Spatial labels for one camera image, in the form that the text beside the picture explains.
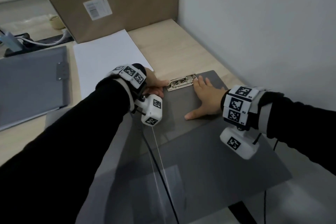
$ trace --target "desk surface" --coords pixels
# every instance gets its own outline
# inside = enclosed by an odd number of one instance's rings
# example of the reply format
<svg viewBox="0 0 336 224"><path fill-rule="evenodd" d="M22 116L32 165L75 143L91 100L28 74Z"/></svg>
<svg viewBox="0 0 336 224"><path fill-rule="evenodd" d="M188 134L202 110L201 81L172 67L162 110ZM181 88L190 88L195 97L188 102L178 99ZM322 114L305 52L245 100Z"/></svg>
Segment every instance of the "desk surface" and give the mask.
<svg viewBox="0 0 336 224"><path fill-rule="evenodd" d="M46 16L29 21L3 25L13 34L27 32L34 40L61 34L51 28ZM231 88L241 82L207 52L197 41L173 20L166 20L143 28L129 31L134 43L153 67L159 79L173 79L193 73L215 70L223 82ZM77 66L72 46L68 48L70 63L71 105L81 100ZM4 54L0 48L0 57ZM23 149L44 129L45 115L29 120L0 132L0 165Z"/></svg>

